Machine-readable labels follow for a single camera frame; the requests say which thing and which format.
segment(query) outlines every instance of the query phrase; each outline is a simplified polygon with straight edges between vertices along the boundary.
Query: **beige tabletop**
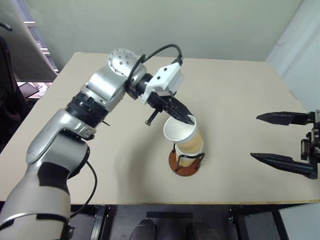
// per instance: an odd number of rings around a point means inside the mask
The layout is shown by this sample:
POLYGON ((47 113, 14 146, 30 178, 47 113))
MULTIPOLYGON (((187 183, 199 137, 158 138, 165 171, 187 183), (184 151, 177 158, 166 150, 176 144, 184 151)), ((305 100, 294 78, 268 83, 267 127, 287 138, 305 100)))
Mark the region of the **beige tabletop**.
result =
MULTIPOLYGON (((0 155, 0 201, 26 170, 27 148, 51 116, 64 108, 107 54, 76 53, 51 88, 37 102, 0 155)), ((154 57, 149 73, 171 62, 154 57)), ((163 135, 169 115, 145 124, 153 109, 126 96, 100 124, 89 161, 98 176, 91 204, 240 204, 312 202, 320 200, 320 180, 274 169, 250 152, 300 159, 300 141, 310 126, 280 126, 256 116, 275 111, 305 112, 275 70, 266 62, 186 58, 185 81, 176 97, 197 119, 206 156, 199 171, 178 176, 169 167, 173 144, 163 135)), ((82 204, 94 179, 85 166, 68 180, 71 202, 82 204)))

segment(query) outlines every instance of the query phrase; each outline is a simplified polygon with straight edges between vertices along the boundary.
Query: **paper cup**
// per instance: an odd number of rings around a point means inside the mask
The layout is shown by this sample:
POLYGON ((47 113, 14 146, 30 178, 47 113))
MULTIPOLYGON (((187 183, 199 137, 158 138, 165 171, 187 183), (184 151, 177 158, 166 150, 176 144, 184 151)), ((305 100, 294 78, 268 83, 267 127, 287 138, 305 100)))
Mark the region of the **paper cup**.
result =
POLYGON ((191 156, 202 151, 204 141, 195 117, 188 116, 192 119, 194 125, 184 123, 171 116, 164 124, 163 134, 168 140, 174 142, 180 151, 191 156))
MULTIPOLYGON (((176 161, 178 162, 178 158, 180 155, 188 155, 188 156, 197 156, 198 154, 200 154, 203 150, 203 145, 201 147, 201 149, 196 152, 196 153, 193 153, 193 154, 186 154, 184 152, 182 152, 177 145, 175 145, 175 159, 176 161)), ((196 160, 196 158, 187 158, 187 157, 180 157, 180 162, 179 162, 179 165, 182 166, 182 167, 189 167, 194 161, 196 160)))

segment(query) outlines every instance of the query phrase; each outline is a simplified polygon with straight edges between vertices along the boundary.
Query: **silver robotic arm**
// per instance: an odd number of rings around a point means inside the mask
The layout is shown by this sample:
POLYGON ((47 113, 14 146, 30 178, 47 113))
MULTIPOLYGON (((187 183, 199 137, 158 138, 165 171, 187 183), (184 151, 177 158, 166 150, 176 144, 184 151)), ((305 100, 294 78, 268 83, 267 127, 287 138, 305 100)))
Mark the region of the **silver robotic arm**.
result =
POLYGON ((181 54, 152 76, 143 62, 156 53, 138 58, 127 49, 111 52, 108 63, 43 127, 28 148, 26 173, 0 213, 0 239, 68 239, 71 203, 67 179, 78 174, 88 160, 90 148, 84 140, 94 138, 96 126, 125 93, 133 99, 141 97, 142 103, 155 109, 147 125, 163 110, 194 124, 189 110, 174 98, 183 80, 181 54))

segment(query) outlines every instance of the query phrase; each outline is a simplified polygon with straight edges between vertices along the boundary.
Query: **floor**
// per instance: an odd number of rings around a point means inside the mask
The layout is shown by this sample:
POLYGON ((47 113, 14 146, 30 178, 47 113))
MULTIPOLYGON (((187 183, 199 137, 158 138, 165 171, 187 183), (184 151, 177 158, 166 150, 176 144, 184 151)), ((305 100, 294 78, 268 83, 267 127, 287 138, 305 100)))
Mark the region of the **floor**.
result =
MULTIPOLYGON (((128 240, 136 225, 147 216, 157 226, 157 240, 186 239, 187 224, 202 221, 213 227, 221 240, 238 240, 237 231, 224 205, 117 205, 110 240, 128 240)), ((280 240, 271 213, 245 218, 250 240, 280 240)), ((75 227, 73 240, 89 240, 94 218, 77 215, 71 220, 75 227)))

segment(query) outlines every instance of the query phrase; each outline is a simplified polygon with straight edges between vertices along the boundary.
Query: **wooden base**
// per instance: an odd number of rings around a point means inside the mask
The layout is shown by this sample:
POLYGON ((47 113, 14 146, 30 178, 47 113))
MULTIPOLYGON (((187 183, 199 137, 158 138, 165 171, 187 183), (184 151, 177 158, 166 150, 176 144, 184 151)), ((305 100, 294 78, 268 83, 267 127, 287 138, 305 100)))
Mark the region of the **wooden base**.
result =
POLYGON ((179 165, 178 170, 176 171, 176 167, 177 167, 176 151, 171 151, 169 155, 170 168, 175 174, 178 174, 183 177, 188 177, 195 174, 199 169, 199 167, 197 168, 197 166, 200 161, 201 161, 201 157, 197 157, 190 166, 179 165))

